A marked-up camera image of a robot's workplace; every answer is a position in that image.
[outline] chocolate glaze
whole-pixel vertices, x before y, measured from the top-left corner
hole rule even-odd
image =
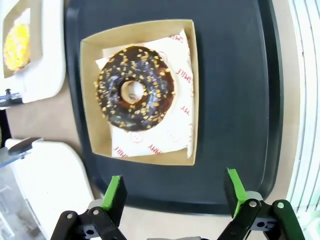
[[[142,99],[135,104],[121,96],[121,87],[128,81],[137,81],[144,89]],[[130,46],[117,52],[94,84],[102,116],[127,131],[145,131],[156,126],[175,96],[168,66],[156,51],[144,46]]]

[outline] black tray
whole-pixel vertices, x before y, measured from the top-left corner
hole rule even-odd
[[[79,57],[82,39],[150,20],[192,19],[199,60],[194,166],[161,166],[92,153]],[[271,0],[71,0],[65,16],[67,72],[88,177],[104,192],[123,175],[130,206],[227,214],[225,168],[266,198],[275,184],[282,135],[282,79]]]

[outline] donut hole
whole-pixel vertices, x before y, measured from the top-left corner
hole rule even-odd
[[[126,81],[121,86],[121,97],[129,104],[135,104],[139,102],[144,95],[144,86],[135,81]]]

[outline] white paper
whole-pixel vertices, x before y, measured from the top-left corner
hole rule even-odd
[[[187,148],[189,158],[194,145],[194,85],[185,31],[172,37],[135,45],[159,53],[171,71],[176,95],[164,119],[149,130],[128,132],[112,125],[112,157],[146,156]],[[96,61],[98,67],[102,69],[110,56],[126,47],[129,45],[103,49],[104,58]]]

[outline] paper box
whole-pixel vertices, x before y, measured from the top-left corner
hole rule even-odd
[[[105,30],[82,40],[80,46],[82,97],[91,149],[95,154],[109,158],[112,155],[110,124],[102,117],[102,111],[96,100],[96,88],[94,86],[94,82],[97,81],[100,73],[96,60],[103,57],[102,49],[171,37],[180,33],[182,29],[185,30],[188,39],[193,72],[194,143],[192,156],[187,158],[187,148],[184,148],[168,153],[119,157],[118,159],[157,165],[192,166],[195,164],[198,139],[199,73],[196,33],[192,20],[159,20],[135,23]]]
[[[21,14],[30,8],[30,62],[36,62],[42,58],[42,44],[41,44],[41,24],[42,24],[42,0],[19,0],[18,3],[11,9],[3,20],[2,32],[2,50],[6,42],[6,37],[9,31],[15,25],[15,21]],[[11,77],[15,74],[14,71],[7,68],[3,60],[3,74],[4,78]]]

